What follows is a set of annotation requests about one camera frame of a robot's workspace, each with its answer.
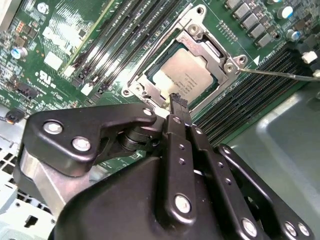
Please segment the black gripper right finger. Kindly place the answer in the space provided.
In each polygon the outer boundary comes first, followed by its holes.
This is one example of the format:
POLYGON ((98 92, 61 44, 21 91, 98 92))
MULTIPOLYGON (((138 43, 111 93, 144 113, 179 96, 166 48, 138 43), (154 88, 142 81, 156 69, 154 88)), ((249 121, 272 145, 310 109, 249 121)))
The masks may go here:
POLYGON ((229 146, 212 147, 191 122, 180 100, 194 166, 204 176, 214 213, 226 240, 313 240, 315 234, 275 191, 229 146))

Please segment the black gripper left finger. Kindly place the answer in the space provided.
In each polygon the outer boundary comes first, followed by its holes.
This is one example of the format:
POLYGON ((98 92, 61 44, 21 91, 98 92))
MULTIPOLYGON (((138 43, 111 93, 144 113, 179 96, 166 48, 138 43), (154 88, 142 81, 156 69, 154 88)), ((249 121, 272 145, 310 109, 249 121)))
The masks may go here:
MULTIPOLYGON (((144 103, 35 113, 25 125, 17 168, 57 220, 73 197, 140 160, 191 163, 194 170, 181 99, 169 96, 166 117, 144 103)), ((196 220, 186 196, 177 194, 174 203, 169 217, 183 225, 196 220)))

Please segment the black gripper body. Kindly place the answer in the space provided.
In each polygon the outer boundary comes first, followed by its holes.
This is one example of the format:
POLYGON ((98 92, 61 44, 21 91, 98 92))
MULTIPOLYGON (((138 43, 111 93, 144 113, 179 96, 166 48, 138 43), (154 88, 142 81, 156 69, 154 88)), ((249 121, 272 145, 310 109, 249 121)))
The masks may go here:
POLYGON ((215 212, 205 180, 190 162, 140 160, 73 197, 60 213, 52 240, 235 240, 215 212), (169 216, 181 194, 196 212, 192 223, 169 216))

